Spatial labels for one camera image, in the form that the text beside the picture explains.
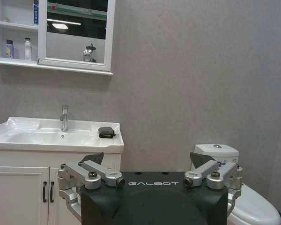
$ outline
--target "white shelf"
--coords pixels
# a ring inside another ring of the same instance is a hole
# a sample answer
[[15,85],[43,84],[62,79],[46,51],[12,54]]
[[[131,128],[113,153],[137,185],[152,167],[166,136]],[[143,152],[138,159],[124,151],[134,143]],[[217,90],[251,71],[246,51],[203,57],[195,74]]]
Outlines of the white shelf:
[[87,73],[87,74],[101,74],[101,75],[108,75],[108,76],[113,75],[112,72],[107,72],[107,71],[78,69],[78,68],[70,68],[70,67],[52,67],[52,66],[39,65],[36,61],[8,59],[2,57],[0,57],[0,64],[10,65],[10,66],[30,67],[30,68],[53,69],[53,70],[79,72],[79,73]]
[[6,64],[6,65],[37,65],[36,61],[31,61],[31,60],[18,60],[18,59],[10,59],[10,58],[3,58],[0,57],[0,63],[1,64]]
[[13,29],[13,30],[38,32],[38,26],[29,26],[29,25],[17,24],[17,23],[12,23],[12,22],[0,21],[0,27]]

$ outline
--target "black cabinet handle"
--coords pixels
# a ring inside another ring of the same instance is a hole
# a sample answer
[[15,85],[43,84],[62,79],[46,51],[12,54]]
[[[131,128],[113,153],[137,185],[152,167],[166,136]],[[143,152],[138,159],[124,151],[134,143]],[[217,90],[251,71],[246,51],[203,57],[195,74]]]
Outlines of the black cabinet handle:
[[46,194],[45,188],[46,188],[46,185],[47,185],[47,182],[44,181],[44,182],[43,182],[43,202],[44,202],[44,203],[47,202],[47,200],[45,199],[45,194]]
[[50,189],[50,202],[53,203],[53,186],[54,186],[54,182],[51,182],[51,189]]

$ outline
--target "white sink basin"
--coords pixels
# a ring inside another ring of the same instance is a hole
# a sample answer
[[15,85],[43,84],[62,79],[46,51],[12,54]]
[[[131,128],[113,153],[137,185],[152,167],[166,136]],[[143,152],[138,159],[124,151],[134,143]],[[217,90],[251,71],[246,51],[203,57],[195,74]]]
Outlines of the white sink basin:
[[[69,131],[61,131],[61,121],[10,117],[0,124],[0,149],[122,153],[124,142],[120,124],[69,120]],[[115,130],[112,139],[99,138],[100,127]]]

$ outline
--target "toiletry bottle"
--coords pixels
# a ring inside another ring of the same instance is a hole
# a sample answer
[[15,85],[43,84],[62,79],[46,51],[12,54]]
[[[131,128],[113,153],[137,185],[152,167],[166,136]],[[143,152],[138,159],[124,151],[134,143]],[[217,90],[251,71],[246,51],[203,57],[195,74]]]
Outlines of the toiletry bottle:
[[31,42],[30,38],[25,38],[25,60],[31,60]]
[[5,57],[13,59],[14,58],[14,46],[12,40],[6,40],[6,52]]

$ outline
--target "toilet bowl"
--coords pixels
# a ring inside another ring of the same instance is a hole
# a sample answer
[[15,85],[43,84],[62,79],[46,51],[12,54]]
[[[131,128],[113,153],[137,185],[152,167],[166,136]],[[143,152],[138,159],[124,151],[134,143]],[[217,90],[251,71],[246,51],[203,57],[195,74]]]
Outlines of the toilet bowl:
[[[223,144],[198,144],[195,153],[209,155],[222,165],[238,163],[238,151]],[[228,225],[281,225],[275,207],[256,191],[243,184],[242,194],[236,199],[235,207],[228,216]]]
[[281,218],[271,203],[244,184],[227,225],[281,225]]

